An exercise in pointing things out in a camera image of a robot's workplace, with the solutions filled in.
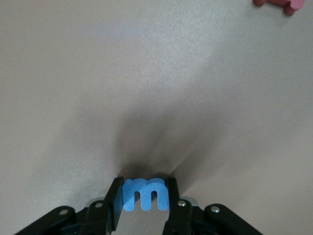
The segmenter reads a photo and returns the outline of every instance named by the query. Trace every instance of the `pink object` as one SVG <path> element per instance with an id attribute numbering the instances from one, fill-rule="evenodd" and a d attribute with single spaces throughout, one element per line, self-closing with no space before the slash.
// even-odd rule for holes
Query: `pink object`
<path id="1" fill-rule="evenodd" d="M 266 1 L 284 7 L 284 12 L 287 15 L 292 15 L 294 12 L 303 7 L 305 0 L 253 0 L 257 5 L 263 5 Z"/>

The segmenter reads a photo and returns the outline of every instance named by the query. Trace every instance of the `metal bolt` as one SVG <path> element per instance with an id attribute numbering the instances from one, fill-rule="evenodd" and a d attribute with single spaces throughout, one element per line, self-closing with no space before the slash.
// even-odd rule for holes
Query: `metal bolt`
<path id="1" fill-rule="evenodd" d="M 100 208 L 100 207 L 102 207 L 102 206 L 103 206 L 103 204 L 102 204 L 101 202 L 98 202 L 98 203 L 95 205 L 96 208 Z"/>
<path id="2" fill-rule="evenodd" d="M 65 214 L 67 214 L 68 213 L 68 210 L 67 209 L 64 209 L 64 210 L 61 210 L 60 212 L 59 212 L 59 215 L 65 215 Z"/>
<path id="3" fill-rule="evenodd" d="M 184 207 L 184 206 L 186 206 L 187 204 L 186 204 L 185 201 L 180 200 L 180 201 L 178 201 L 178 205 L 179 205 L 180 207 Z"/>
<path id="4" fill-rule="evenodd" d="M 218 208 L 217 206 L 211 206 L 211 211 L 214 213 L 218 213 L 220 212 L 220 208 Z"/>

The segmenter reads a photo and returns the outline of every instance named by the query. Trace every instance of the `blue letter m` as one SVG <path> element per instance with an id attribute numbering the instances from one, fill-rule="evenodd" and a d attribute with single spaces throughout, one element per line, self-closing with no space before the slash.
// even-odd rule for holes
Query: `blue letter m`
<path id="1" fill-rule="evenodd" d="M 135 192 L 139 192 L 141 208 L 148 211 L 152 206 L 152 192 L 157 193 L 157 207 L 159 210 L 168 208 L 168 190 L 163 179 L 154 178 L 145 179 L 128 179 L 123 185 L 124 209 L 131 212 L 135 209 Z"/>

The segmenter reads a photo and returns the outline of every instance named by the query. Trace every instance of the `blue object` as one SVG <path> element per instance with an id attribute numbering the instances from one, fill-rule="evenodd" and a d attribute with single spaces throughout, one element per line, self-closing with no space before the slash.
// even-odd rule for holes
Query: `blue object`
<path id="1" fill-rule="evenodd" d="M 157 193 L 157 207 L 164 211 L 168 208 L 168 189 L 165 181 L 159 178 L 150 180 L 145 179 L 128 179 L 123 185 L 124 210 L 131 212 L 135 209 L 135 192 L 139 192 L 141 208 L 148 211 L 152 207 L 152 192 Z"/>

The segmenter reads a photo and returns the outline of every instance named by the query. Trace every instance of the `gray surface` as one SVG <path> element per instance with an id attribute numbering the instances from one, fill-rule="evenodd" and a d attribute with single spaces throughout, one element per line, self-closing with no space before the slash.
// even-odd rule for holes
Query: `gray surface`
<path id="1" fill-rule="evenodd" d="M 172 174 L 265 235 L 312 234 L 312 11 L 1 1 L 0 233 L 80 210 L 118 174 Z M 123 212 L 116 234 L 166 217 Z"/>

